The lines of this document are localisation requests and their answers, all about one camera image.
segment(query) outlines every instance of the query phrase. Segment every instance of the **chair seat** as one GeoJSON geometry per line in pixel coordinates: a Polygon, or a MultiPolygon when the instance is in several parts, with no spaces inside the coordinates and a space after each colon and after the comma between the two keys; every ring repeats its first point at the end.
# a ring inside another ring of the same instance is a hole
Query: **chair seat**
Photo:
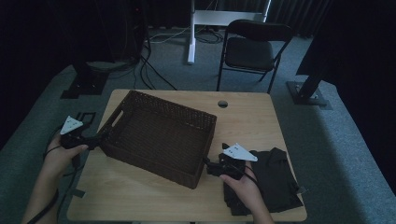
{"type": "Polygon", "coordinates": [[[230,67],[261,71],[271,71],[275,66],[271,43],[240,37],[229,38],[224,62],[230,67]]]}

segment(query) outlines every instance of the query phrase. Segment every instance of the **standing desk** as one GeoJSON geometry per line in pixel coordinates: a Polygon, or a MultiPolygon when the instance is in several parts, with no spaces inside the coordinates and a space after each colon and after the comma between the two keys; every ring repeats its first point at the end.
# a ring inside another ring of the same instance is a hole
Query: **standing desk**
{"type": "Polygon", "coordinates": [[[195,10],[195,0],[191,0],[191,37],[188,63],[194,64],[195,61],[195,25],[228,26],[230,22],[239,19],[266,21],[270,5],[271,0],[266,0],[263,12],[195,10]]]}
{"type": "MultiPolygon", "coordinates": [[[[287,150],[271,97],[266,93],[142,92],[216,115],[216,130],[208,153],[212,161],[222,152],[221,143],[238,143],[257,151],[273,147],[287,150]],[[219,107],[219,101],[226,101],[228,106],[219,107]]],[[[127,93],[128,90],[112,92],[101,126],[127,93]]],[[[109,158],[99,147],[90,152],[77,189],[85,191],[85,196],[74,196],[67,211],[68,218],[75,221],[252,221],[252,215],[231,215],[223,200],[221,179],[205,170],[197,188],[188,189],[109,158]]],[[[273,213],[272,217],[275,221],[303,221],[306,211],[302,206],[273,213]]]]}

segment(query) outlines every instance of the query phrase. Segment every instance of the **chair backrest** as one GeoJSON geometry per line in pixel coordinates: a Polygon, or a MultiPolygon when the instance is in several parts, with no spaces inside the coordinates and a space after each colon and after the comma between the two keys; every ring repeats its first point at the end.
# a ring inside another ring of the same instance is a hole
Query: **chair backrest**
{"type": "Polygon", "coordinates": [[[228,33],[241,35],[255,41],[285,41],[293,38],[293,31],[285,24],[262,21],[236,20],[226,28],[228,33]]]}

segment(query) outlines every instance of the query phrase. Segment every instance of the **woven basket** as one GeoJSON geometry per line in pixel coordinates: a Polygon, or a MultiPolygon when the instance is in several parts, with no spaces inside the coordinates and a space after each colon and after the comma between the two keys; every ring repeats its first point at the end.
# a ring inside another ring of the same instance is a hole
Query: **woven basket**
{"type": "Polygon", "coordinates": [[[195,189],[217,117],[130,91],[99,131],[108,157],[195,189]]]}

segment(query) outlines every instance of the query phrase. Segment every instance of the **folded black garment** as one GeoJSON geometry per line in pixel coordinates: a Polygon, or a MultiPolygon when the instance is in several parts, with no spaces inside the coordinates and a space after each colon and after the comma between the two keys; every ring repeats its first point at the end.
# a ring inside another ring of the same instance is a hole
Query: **folded black garment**
{"type": "MultiPolygon", "coordinates": [[[[283,212],[303,206],[297,197],[299,186],[295,181],[286,152],[274,147],[271,151],[250,151],[258,160],[251,163],[253,172],[262,191],[262,198],[272,213],[283,212]]],[[[245,216],[251,212],[224,183],[224,201],[231,208],[233,216],[245,216]]]]}

